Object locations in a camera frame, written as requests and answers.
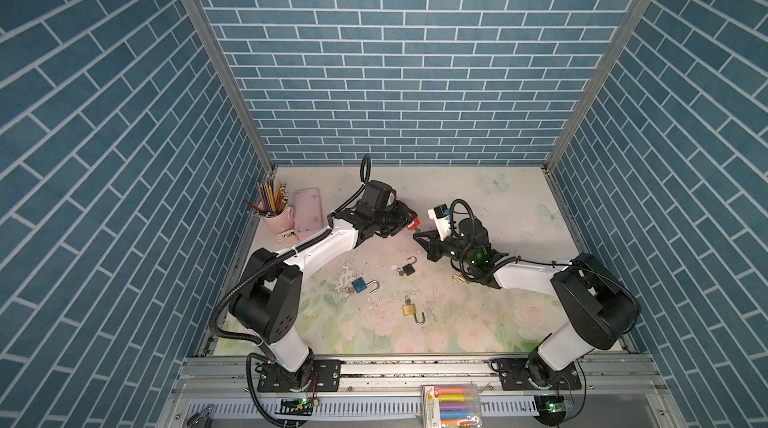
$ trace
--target blue brick wallpaper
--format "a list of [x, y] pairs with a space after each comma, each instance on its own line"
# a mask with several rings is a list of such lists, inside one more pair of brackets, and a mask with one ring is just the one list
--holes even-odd
[[261, 173], [178, 0], [0, 0], [0, 426], [145, 426]]
[[281, 164], [541, 164], [630, 0], [202, 0]]
[[690, 426], [765, 426], [768, 0], [654, 0], [555, 176]]

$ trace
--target metal rail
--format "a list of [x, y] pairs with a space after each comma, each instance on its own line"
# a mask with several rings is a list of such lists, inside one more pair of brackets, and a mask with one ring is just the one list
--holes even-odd
[[200, 0], [181, 0], [184, 9], [187, 11], [187, 15], [190, 18], [190, 22], [200, 38], [200, 42], [203, 43], [203, 48], [210, 58], [210, 63], [214, 66], [216, 74], [219, 76], [221, 85], [224, 86], [226, 95], [230, 98], [232, 107], [237, 114], [237, 118], [243, 125], [243, 129], [250, 140], [250, 143], [254, 146], [256, 155], [261, 160], [261, 164], [264, 166], [266, 173], [271, 174], [274, 171], [275, 164], [270, 157], [269, 151], [266, 150], [264, 142], [259, 136], [259, 132], [256, 129], [254, 118], [250, 114], [248, 104], [243, 97], [243, 93], [237, 86], [235, 77], [232, 74], [229, 63], [226, 61], [224, 52], [221, 50], [219, 41], [216, 40], [214, 29], [211, 28], [208, 17], [205, 14], [203, 5]]
[[[417, 396], [425, 384], [475, 383], [487, 386], [488, 396], [554, 394], [553, 390], [504, 392], [488, 361], [498, 357], [525, 358], [527, 354], [454, 354], [390, 356], [317, 356], [343, 362], [340, 389], [328, 397]], [[611, 352], [581, 360], [586, 384], [596, 394], [658, 394], [666, 392], [650, 355]], [[245, 358], [216, 356], [187, 358], [171, 399], [247, 398]]]
[[594, 103], [594, 99], [600, 93], [605, 81], [608, 79], [608, 75], [613, 70], [618, 61], [621, 53], [624, 51], [624, 47], [629, 42], [629, 39], [637, 28], [640, 20], [645, 14], [645, 10], [648, 9], [652, 0], [632, 0], [627, 7], [627, 11], [624, 13], [624, 17], [621, 19], [614, 37], [610, 39], [608, 48], [605, 50], [600, 61], [598, 61], [597, 67], [594, 68], [594, 73], [587, 85], [584, 87], [584, 91], [581, 93], [576, 106], [574, 107], [571, 117], [566, 121], [563, 126], [562, 133], [558, 139], [554, 142], [552, 151], [547, 155], [547, 160], [544, 162], [544, 167], [551, 171], [554, 166], [560, 161], [560, 158], [565, 153], [565, 149], [568, 147], [568, 143], [576, 134], [581, 121], [587, 116], [587, 113]]

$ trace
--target brass padlock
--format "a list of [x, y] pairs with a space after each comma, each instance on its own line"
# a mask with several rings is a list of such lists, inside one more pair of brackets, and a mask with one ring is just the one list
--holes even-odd
[[402, 305], [402, 314], [403, 316], [413, 315], [413, 319], [416, 320], [416, 324], [421, 325], [424, 324], [424, 313], [422, 313], [422, 320], [419, 321], [418, 317], [416, 316], [416, 305], [411, 303], [411, 299], [406, 297], [406, 304]]
[[416, 305], [411, 303], [411, 299], [408, 297], [406, 297], [406, 304], [402, 305], [402, 315], [406, 317], [416, 315]]

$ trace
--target pencil holder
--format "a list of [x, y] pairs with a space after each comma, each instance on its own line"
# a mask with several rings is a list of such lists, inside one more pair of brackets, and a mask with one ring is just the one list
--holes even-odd
[[[264, 209], [264, 203], [259, 203], [259, 209]], [[261, 220], [272, 234], [284, 233], [293, 230], [293, 208], [286, 206], [282, 213], [274, 217], [261, 216]]]

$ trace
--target black padlock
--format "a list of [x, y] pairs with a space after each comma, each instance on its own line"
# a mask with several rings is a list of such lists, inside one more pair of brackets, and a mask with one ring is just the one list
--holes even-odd
[[416, 257], [415, 256], [411, 256], [410, 258], [408, 258], [408, 260], [413, 260], [413, 261], [411, 261], [411, 263], [408, 263], [406, 266], [397, 269], [397, 272], [398, 272], [398, 274], [400, 276], [402, 276], [404, 274], [408, 275], [408, 276], [411, 276], [412, 274], [414, 274], [416, 272], [416, 270], [413, 269], [413, 263], [416, 262]]

